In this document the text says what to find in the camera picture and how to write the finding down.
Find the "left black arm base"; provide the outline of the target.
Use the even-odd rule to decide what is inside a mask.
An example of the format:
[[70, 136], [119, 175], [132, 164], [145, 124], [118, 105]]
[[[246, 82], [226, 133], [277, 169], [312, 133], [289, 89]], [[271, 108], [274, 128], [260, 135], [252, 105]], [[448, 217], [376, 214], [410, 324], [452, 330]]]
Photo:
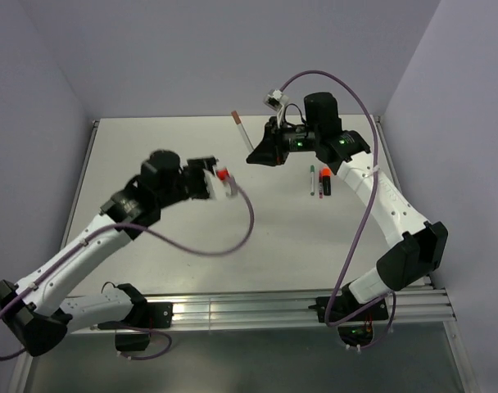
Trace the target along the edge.
[[97, 329], [115, 333], [118, 352], [133, 357], [147, 356], [149, 345], [172, 344], [172, 339], [165, 337], [165, 330], [171, 327], [173, 307], [171, 302], [148, 302], [147, 310], [136, 322], [99, 323]]

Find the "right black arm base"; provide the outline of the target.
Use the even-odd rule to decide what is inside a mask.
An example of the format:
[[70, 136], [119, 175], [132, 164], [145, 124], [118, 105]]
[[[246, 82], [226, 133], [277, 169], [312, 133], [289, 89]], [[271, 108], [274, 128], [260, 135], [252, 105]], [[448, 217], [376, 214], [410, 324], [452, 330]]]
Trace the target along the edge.
[[[319, 296], [315, 299], [313, 305], [308, 306], [308, 309], [316, 312], [317, 319], [320, 323], [324, 323], [324, 315], [328, 301], [328, 296]], [[362, 307], [362, 305], [356, 303], [351, 298], [338, 296], [331, 308], [329, 321], [333, 323], [345, 318], [348, 314], [356, 312], [360, 307]], [[387, 303], [385, 300], [381, 300], [350, 318], [349, 322], [353, 322], [354, 325], [340, 325], [337, 328], [338, 334], [342, 341], [350, 346], [367, 345], [374, 338], [374, 323], [387, 321], [389, 318], [390, 315], [387, 310]]]

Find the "orange highlighter cap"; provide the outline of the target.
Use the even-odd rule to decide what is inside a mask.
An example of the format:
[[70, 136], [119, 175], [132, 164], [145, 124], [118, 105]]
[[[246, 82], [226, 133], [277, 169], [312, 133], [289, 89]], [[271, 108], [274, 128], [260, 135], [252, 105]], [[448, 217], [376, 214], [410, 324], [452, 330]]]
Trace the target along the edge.
[[331, 176], [332, 176], [332, 172], [329, 168], [322, 169], [322, 177], [323, 178], [330, 178]]

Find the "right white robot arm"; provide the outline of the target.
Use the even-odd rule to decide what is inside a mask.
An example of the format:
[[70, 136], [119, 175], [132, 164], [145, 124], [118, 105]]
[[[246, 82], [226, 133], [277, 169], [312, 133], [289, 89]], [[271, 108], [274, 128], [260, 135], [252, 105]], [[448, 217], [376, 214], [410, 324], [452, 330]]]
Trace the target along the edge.
[[296, 125], [283, 118], [288, 99], [281, 91], [270, 92], [264, 102], [277, 114], [265, 124], [264, 136], [247, 163], [278, 166], [293, 152], [314, 152], [366, 205], [388, 244], [388, 252], [374, 268], [348, 284], [350, 294], [341, 301], [348, 318], [361, 318], [373, 299], [438, 269], [448, 237], [446, 227], [430, 223], [415, 210], [374, 163], [369, 144], [356, 131], [343, 129], [331, 93], [306, 96], [306, 117]]

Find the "black orange highlighter pen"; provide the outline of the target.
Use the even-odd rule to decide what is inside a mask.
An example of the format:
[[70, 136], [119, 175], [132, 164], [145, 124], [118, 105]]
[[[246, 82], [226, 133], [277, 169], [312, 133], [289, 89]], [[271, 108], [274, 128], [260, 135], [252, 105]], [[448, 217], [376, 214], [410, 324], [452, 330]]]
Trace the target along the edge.
[[331, 196], [332, 195], [332, 185], [331, 185], [331, 178], [329, 176], [322, 177], [322, 186], [323, 186], [323, 194], [327, 197]]

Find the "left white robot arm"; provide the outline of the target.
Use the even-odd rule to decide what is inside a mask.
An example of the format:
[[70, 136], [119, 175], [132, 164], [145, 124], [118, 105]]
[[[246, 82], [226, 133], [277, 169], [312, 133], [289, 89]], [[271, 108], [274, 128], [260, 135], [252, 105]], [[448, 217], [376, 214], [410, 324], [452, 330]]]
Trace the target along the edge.
[[164, 208], [212, 197], [217, 159], [180, 164], [173, 151], [157, 150], [139, 174], [105, 202], [90, 224], [42, 267], [13, 283], [0, 281], [0, 321], [24, 352], [36, 357], [77, 330], [111, 323], [137, 327], [147, 319], [144, 295], [129, 283], [107, 294], [69, 299], [70, 292], [100, 263], [161, 219]]

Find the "brown pen cap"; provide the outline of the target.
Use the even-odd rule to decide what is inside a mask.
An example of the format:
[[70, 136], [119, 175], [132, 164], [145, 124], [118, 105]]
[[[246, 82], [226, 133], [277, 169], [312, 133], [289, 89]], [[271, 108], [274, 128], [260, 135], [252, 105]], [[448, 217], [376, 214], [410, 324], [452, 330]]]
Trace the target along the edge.
[[234, 120], [236, 125], [240, 125], [242, 123], [242, 121], [239, 117], [239, 114], [236, 111], [232, 111], [231, 116], [233, 117], [233, 120]]

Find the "red pink pen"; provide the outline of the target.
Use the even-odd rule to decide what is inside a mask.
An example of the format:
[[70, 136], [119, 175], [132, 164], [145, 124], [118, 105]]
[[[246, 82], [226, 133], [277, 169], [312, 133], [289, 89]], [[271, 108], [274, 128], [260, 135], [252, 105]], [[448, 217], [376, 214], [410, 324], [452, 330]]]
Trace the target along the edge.
[[319, 199], [323, 199], [324, 197], [324, 177], [322, 175], [322, 171], [319, 171], [319, 177], [318, 177], [318, 192], [319, 192]]

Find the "white brown-tip pen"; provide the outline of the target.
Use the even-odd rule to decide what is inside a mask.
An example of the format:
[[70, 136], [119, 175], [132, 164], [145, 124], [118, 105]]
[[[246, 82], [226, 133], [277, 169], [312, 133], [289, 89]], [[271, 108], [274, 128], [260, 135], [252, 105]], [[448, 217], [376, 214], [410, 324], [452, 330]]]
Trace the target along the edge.
[[242, 140], [244, 141], [244, 144], [245, 144], [247, 150], [249, 152], [253, 152], [254, 151], [254, 147], [253, 147], [253, 145], [251, 143], [251, 140], [250, 140], [250, 138], [249, 138], [249, 136], [247, 134], [247, 131], [246, 131], [243, 123], [237, 124], [237, 127], [238, 127], [238, 130], [239, 130], [239, 132], [240, 132], [240, 134], [242, 136]]

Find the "white green-tip pen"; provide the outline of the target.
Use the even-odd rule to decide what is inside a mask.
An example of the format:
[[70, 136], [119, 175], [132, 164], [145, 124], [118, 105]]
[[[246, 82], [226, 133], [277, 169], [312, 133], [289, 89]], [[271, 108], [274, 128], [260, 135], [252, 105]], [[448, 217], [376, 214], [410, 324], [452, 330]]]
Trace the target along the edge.
[[313, 196], [316, 191], [316, 171], [315, 166], [310, 166], [310, 195]]

